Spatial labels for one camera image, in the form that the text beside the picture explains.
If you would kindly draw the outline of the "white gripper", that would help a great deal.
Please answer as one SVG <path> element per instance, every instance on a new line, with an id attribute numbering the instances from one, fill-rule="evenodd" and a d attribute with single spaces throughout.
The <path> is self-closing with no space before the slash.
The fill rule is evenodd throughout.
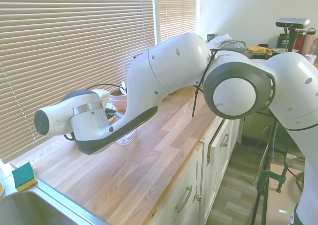
<path id="1" fill-rule="evenodd" d="M 98 94 L 100 100 L 101 100 L 101 104 L 103 106 L 103 109 L 106 109 L 107 103 L 109 101 L 110 98 L 110 93 L 109 91 L 105 90 L 105 89 L 96 89 L 95 93 Z M 115 116 L 116 111 L 113 109 L 106 109 L 106 117 L 107 119 L 111 119 Z"/>

